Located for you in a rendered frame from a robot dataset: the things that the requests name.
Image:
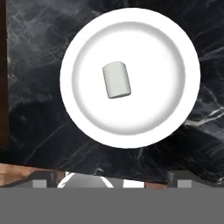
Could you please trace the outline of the white round plate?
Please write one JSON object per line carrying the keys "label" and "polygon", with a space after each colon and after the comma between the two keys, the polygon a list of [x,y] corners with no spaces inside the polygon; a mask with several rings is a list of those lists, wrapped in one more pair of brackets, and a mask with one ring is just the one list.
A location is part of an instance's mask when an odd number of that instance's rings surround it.
{"label": "white round plate", "polygon": [[[103,68],[123,64],[131,93],[109,98]],[[59,74],[66,112],[87,136],[114,148],[155,144],[177,130],[200,90],[200,62],[177,22],[141,8],[101,14],[73,37]]]}

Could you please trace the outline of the white marshmallow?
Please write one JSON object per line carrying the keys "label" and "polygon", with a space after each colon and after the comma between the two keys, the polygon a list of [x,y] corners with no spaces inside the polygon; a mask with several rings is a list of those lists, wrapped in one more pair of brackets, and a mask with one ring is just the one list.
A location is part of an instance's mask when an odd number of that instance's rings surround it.
{"label": "white marshmallow", "polygon": [[124,63],[121,61],[108,63],[102,71],[109,99],[131,94],[130,80]]}

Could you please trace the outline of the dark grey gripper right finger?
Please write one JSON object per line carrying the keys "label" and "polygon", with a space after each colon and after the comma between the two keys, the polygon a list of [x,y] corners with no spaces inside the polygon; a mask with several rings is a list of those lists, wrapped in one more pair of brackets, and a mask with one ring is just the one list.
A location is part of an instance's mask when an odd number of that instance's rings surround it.
{"label": "dark grey gripper right finger", "polygon": [[169,188],[224,188],[224,184],[203,180],[190,171],[169,171],[167,185]]}

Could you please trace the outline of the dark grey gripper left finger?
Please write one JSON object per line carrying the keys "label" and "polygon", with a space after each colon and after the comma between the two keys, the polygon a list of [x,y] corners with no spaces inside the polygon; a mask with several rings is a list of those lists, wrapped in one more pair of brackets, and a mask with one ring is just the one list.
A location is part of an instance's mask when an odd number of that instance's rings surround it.
{"label": "dark grey gripper left finger", "polygon": [[2,188],[56,188],[55,171],[35,171],[27,178],[2,185]]}

